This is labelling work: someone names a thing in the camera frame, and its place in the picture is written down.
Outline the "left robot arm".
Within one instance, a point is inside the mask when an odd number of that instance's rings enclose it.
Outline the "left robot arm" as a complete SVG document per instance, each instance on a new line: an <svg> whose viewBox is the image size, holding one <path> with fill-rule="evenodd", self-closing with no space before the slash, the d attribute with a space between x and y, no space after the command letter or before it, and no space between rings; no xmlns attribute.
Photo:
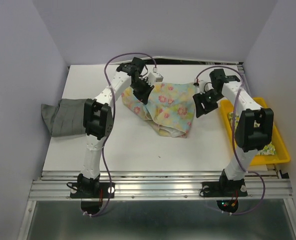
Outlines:
<svg viewBox="0 0 296 240"><path fill-rule="evenodd" d="M108 86L94 99L87 99L84 104L83 126L86 133L86 152L83 167L75 183L68 186L71 198L90 199L111 196L112 185L100 183L100 160L105 142L112 132L117 99L127 88L132 88L133 95L143 104L154 86L149 78L142 76L146 64L134 57L130 63L120 64Z"/></svg>

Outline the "pastel floral skirt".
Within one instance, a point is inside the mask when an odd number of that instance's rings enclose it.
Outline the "pastel floral skirt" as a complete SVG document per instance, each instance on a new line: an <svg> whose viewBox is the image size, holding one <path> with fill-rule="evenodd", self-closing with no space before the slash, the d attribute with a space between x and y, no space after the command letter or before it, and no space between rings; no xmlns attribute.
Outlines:
<svg viewBox="0 0 296 240"><path fill-rule="evenodd" d="M133 113L162 137L186 138L192 128L196 108L192 83L175 84L158 82L143 104L128 87L122 93L122 102Z"/></svg>

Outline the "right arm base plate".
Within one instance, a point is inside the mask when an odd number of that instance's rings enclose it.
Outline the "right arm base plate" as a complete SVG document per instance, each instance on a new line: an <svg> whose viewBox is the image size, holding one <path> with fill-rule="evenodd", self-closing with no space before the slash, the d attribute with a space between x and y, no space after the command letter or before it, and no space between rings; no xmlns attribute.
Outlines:
<svg viewBox="0 0 296 240"><path fill-rule="evenodd" d="M247 197L248 192L243 182L223 186L218 181L206 181L202 183L199 196L203 198L216 198L218 209L222 213L232 215L239 208L239 198Z"/></svg>

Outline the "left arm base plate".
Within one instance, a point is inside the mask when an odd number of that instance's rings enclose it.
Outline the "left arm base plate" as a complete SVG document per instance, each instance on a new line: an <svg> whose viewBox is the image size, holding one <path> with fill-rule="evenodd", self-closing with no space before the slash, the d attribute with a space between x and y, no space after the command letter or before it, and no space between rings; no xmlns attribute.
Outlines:
<svg viewBox="0 0 296 240"><path fill-rule="evenodd" d="M93 189L86 190L77 182L68 182L66 186L70 189L70 198L81 200L82 213L90 218L103 215L115 193L114 182L99 182Z"/></svg>

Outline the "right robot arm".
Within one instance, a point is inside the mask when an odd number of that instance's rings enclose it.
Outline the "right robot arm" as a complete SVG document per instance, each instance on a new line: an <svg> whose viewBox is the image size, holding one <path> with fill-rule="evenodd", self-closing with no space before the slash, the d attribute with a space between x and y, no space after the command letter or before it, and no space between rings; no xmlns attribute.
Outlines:
<svg viewBox="0 0 296 240"><path fill-rule="evenodd" d="M226 75L225 67L211 67L210 82L195 78L199 89L193 95L196 117L206 115L218 108L226 98L233 105L232 147L233 157L223 169L218 181L202 183L200 196L204 198L245 197L245 175L256 154L271 143L274 112L256 103L244 89L240 73Z"/></svg>

